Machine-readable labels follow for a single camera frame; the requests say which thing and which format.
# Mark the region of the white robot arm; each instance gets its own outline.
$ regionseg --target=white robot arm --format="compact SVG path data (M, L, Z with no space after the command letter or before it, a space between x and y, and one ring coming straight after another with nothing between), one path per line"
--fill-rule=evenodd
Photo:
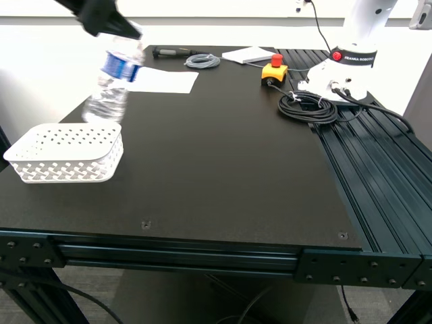
M368 77L375 61L375 37L385 26L398 0L356 0L345 19L343 37L328 59L310 69L299 90L307 90L332 101L344 101L332 92L349 88L355 99L367 95ZM432 29L432 0L420 0L410 29Z

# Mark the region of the screwdriver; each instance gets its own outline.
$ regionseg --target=screwdriver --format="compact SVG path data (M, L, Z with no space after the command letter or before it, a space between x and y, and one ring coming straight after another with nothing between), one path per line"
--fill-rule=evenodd
M158 58L159 56L169 57L189 57L196 54L208 54L207 52L193 51L192 49L181 49L175 47L153 47L153 57Z

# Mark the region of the table surface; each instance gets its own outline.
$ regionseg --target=table surface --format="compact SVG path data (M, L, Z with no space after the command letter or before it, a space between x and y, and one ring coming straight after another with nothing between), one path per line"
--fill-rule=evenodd
M146 65L186 71L183 62L148 53ZM190 94L130 93L115 175L32 185L8 167L0 227L359 249L318 138L277 112L280 95L260 77L259 68L222 61L200 71ZM81 110L64 122L81 122Z

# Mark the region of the notepad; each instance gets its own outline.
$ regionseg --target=notepad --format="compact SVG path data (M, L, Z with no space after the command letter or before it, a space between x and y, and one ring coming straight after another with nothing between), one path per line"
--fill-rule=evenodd
M274 54L260 47L247 47L245 49L238 49L237 51L222 53L222 57L230 61L245 64L271 59Z

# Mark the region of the perforated basket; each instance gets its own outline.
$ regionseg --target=perforated basket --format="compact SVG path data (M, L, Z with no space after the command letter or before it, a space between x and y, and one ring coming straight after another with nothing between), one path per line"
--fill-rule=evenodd
M102 182L123 155L116 123L41 124L4 154L27 183Z

